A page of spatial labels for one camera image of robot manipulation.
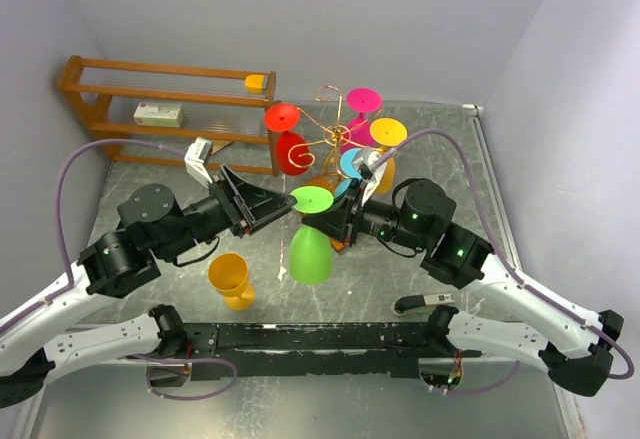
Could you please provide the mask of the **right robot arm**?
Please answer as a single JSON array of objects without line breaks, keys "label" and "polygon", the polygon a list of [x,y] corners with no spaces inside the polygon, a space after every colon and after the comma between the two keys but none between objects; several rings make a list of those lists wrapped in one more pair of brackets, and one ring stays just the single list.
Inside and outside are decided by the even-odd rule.
[{"label": "right robot arm", "polygon": [[421,255],[420,267],[433,279],[488,298],[518,318],[506,323],[439,306],[424,333],[431,354],[474,350],[508,357],[584,397],[611,378],[612,344],[624,323],[619,314],[581,307],[515,269],[496,246],[453,222],[456,203],[433,181],[408,179],[394,191],[404,195],[401,201],[363,201],[362,187],[352,181],[327,209],[305,214],[302,222],[340,242],[366,234],[385,247],[407,248]]}]

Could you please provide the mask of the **orange wine glass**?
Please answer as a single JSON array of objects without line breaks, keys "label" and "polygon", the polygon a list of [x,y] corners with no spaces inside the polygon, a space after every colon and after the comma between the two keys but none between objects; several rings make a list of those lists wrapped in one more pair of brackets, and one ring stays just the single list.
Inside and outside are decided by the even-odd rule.
[{"label": "orange wine glass", "polygon": [[255,291],[250,284],[247,262],[242,256],[225,253],[216,257],[209,266],[208,278],[229,309],[243,311],[252,305]]},{"label": "orange wine glass", "polygon": [[[387,152],[391,147],[395,147],[404,141],[408,137],[408,132],[400,121],[385,117],[376,119],[371,124],[370,135],[379,144],[381,151]],[[392,189],[395,175],[395,159],[390,158],[386,162],[385,172],[374,193],[378,195],[388,193]]]}]

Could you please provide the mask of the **blue wine glass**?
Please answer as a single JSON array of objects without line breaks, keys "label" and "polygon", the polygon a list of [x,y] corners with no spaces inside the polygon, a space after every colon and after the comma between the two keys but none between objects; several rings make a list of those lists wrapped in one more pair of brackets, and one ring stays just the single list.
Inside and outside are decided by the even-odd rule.
[{"label": "blue wine glass", "polygon": [[353,179],[361,180],[361,175],[354,165],[354,161],[362,151],[362,148],[351,148],[341,155],[339,167],[346,178],[343,179],[334,190],[334,201],[337,201],[348,190]]}]

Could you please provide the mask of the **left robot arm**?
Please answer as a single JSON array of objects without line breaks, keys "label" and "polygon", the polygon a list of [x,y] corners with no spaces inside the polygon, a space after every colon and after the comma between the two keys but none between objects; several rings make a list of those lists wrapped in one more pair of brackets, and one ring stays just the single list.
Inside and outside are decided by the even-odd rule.
[{"label": "left robot arm", "polygon": [[250,235],[286,215],[295,203],[292,195],[252,185],[228,167],[210,180],[205,198],[186,208],[163,184],[135,190],[119,205],[115,230],[82,251],[69,274],[2,320],[2,407],[104,360],[136,355],[174,359],[186,352],[188,333],[171,305],[157,305],[112,326],[80,333],[68,329],[159,278],[159,262],[178,266],[179,256],[190,249],[218,246],[224,231]]}]

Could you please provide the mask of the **green wine glass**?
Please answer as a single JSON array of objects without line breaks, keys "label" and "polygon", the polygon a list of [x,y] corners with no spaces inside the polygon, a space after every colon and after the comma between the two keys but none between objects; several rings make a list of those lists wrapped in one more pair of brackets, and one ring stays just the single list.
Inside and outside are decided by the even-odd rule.
[{"label": "green wine glass", "polygon": [[[296,199],[294,209],[304,219],[328,210],[333,204],[330,191],[318,186],[301,186],[291,195]],[[329,238],[307,225],[295,233],[289,249],[289,272],[294,280],[315,286],[326,281],[332,273],[332,247]]]}]

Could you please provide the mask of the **pink wine glass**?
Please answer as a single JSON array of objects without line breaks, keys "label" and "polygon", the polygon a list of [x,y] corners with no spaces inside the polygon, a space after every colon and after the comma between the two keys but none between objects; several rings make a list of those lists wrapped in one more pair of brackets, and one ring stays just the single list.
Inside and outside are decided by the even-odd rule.
[{"label": "pink wine glass", "polygon": [[378,92],[370,88],[356,88],[347,94],[347,105],[357,113],[355,119],[347,125],[347,141],[341,145],[340,152],[344,154],[356,147],[374,146],[375,140],[370,134],[369,115],[377,113],[382,105]]}]

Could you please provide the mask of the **red wine glass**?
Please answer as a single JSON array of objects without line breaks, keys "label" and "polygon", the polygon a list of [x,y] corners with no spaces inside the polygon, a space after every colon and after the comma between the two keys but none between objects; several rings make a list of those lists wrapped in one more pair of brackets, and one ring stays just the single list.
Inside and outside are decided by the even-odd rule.
[{"label": "red wine glass", "polygon": [[276,159],[281,172],[288,176],[301,175],[308,169],[308,165],[303,164],[299,158],[299,153],[292,151],[294,146],[304,143],[304,139],[293,132],[299,119],[298,108],[289,103],[273,105],[264,116],[268,131],[279,134],[276,141]]}]

